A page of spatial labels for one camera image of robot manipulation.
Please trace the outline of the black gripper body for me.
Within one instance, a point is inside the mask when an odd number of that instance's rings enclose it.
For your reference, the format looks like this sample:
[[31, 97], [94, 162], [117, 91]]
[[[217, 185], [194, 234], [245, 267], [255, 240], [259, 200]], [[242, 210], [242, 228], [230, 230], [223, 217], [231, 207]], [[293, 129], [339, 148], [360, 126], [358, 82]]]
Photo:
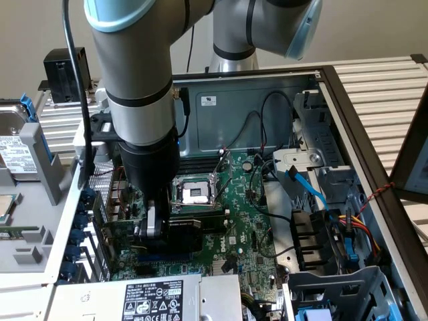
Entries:
[[176, 176], [180, 151], [177, 129], [171, 129], [160, 141], [147, 146], [118, 144], [126, 177], [146, 199], [155, 199]]

